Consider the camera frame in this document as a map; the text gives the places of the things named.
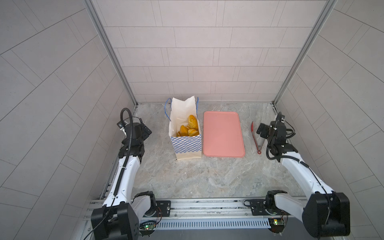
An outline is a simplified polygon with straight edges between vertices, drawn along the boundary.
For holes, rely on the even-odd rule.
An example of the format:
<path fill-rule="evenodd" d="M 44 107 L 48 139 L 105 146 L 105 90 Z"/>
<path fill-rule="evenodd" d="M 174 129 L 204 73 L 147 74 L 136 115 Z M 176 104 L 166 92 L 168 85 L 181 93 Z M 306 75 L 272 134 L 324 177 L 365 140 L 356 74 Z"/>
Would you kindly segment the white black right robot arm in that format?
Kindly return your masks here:
<path fill-rule="evenodd" d="M 350 200 L 319 178 L 287 140 L 296 132 L 278 114 L 269 125 L 261 123 L 257 135 L 267 140 L 266 157 L 281 163 L 299 183 L 307 197 L 303 205 L 285 191 L 268 191 L 266 209 L 288 213 L 300 220 L 314 238 L 348 236 L 351 233 Z"/>

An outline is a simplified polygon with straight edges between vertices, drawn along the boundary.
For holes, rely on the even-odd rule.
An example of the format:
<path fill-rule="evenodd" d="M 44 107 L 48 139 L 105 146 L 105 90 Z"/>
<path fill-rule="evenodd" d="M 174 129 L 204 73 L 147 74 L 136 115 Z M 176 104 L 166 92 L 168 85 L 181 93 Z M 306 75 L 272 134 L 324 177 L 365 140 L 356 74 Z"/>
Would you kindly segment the red silicone steel tongs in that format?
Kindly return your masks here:
<path fill-rule="evenodd" d="M 263 148 L 265 139 L 264 139 L 264 138 L 261 138 L 261 137 L 257 134 L 257 126 L 255 125 L 254 122 L 252 122 L 252 124 L 251 124 L 251 133 L 252 133 L 252 136 L 253 136 L 253 139 L 254 139 L 256 148 L 257 148 L 257 153 L 258 153 L 259 155 L 261 155 L 261 154 L 262 154 L 262 148 Z"/>

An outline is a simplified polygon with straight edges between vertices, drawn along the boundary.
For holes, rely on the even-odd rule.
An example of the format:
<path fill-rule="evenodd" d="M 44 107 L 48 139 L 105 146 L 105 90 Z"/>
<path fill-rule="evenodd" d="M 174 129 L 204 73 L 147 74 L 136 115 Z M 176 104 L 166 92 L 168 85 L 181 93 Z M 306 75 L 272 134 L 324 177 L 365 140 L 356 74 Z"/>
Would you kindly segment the sesame oval bread roll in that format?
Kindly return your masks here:
<path fill-rule="evenodd" d="M 195 116 L 189 115 L 189 117 L 188 117 L 188 126 L 191 129 L 195 129 L 195 130 L 199 129 L 198 120 L 196 119 Z"/>

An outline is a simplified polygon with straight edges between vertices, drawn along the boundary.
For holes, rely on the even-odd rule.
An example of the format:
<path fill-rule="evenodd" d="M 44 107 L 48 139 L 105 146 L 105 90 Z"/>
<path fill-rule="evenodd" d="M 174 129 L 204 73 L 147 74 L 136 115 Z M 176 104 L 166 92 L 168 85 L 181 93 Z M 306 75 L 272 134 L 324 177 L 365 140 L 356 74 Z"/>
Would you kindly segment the small yellow bun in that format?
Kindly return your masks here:
<path fill-rule="evenodd" d="M 198 130 L 196 129 L 189 129 L 188 130 L 188 136 L 189 137 L 194 137 L 194 136 L 198 136 L 200 133 Z"/>

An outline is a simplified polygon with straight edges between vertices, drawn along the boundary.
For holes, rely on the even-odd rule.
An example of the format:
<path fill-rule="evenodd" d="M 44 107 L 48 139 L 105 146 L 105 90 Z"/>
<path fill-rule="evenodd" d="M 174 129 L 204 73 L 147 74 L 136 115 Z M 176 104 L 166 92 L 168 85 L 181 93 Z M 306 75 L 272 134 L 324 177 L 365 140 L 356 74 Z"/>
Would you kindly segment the blue checkered paper bag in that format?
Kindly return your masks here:
<path fill-rule="evenodd" d="M 176 98 L 167 99 L 164 111 L 169 120 L 169 137 L 174 148 L 177 160 L 199 159 L 202 157 L 203 137 L 198 118 L 199 99 L 194 96 L 185 101 Z M 188 117 L 193 115 L 198 120 L 199 135 L 194 137 L 181 137 L 179 135 L 182 125 L 188 126 Z"/>

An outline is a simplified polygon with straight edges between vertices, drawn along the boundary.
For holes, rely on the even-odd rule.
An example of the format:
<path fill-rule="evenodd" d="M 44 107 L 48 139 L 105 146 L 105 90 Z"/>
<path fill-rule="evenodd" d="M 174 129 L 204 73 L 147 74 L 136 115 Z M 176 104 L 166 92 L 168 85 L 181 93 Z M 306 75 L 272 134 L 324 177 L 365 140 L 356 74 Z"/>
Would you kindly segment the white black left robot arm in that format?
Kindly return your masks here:
<path fill-rule="evenodd" d="M 94 240 L 136 240 L 145 214 L 156 212 L 156 199 L 149 192 L 132 197 L 136 173 L 145 153 L 144 140 L 151 130 L 142 122 L 119 122 L 126 134 L 119 152 L 118 171 L 107 199 L 91 215 Z"/>

